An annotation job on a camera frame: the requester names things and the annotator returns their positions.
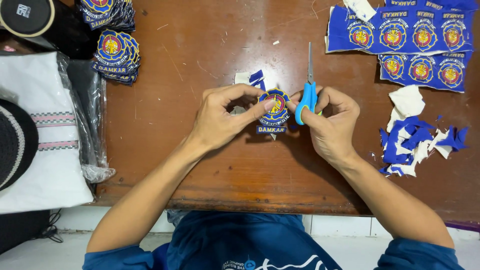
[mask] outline black hat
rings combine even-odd
[[[28,169],[38,149],[38,130],[30,115],[0,99],[0,190]]]

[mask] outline hand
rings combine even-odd
[[[317,86],[320,92],[315,113],[301,111],[301,118],[310,127],[313,148],[327,162],[340,166],[346,159],[356,156],[352,146],[353,129],[360,113],[360,107],[349,96],[331,87]],[[295,112],[303,91],[293,94],[287,102]]]
[[[205,90],[193,130],[187,140],[199,144],[205,151],[222,147],[245,126],[270,111],[276,103],[268,100],[256,105],[250,104],[251,108],[248,111],[236,116],[231,116],[226,107],[236,99],[251,100],[262,93],[263,90],[246,84]]]

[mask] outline blue scissors handle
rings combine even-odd
[[[317,92],[316,92],[317,83],[313,82],[312,84],[306,83],[303,87],[303,97],[295,109],[295,121],[299,125],[304,125],[305,123],[301,120],[301,111],[303,108],[315,113],[315,105],[317,104]]]

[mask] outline black cable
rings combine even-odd
[[[47,228],[44,229],[39,235],[32,237],[30,240],[49,238],[53,242],[63,243],[62,237],[58,234],[57,226],[54,225],[61,216],[60,211],[61,209],[55,213],[52,213],[49,217],[50,221],[48,222]]]

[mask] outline scissors blade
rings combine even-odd
[[[313,84],[313,60],[312,60],[312,43],[308,44],[308,77],[307,83]]]

